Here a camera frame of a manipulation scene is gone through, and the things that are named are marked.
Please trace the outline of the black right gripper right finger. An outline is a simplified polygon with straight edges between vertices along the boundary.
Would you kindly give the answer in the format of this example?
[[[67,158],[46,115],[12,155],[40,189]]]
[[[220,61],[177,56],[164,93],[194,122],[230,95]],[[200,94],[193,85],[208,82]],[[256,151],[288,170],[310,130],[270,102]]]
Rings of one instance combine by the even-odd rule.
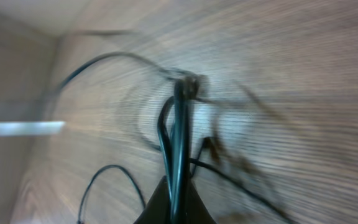
[[[186,222],[187,224],[216,224],[192,181],[189,182],[186,193]]]

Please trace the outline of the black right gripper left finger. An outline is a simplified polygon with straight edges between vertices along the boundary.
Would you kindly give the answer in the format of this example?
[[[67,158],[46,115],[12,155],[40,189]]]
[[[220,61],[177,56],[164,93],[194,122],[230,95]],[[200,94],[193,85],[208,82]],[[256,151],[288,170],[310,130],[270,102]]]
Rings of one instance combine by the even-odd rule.
[[[154,190],[144,211],[134,224],[166,224],[169,218],[169,195],[167,178],[163,176]]]

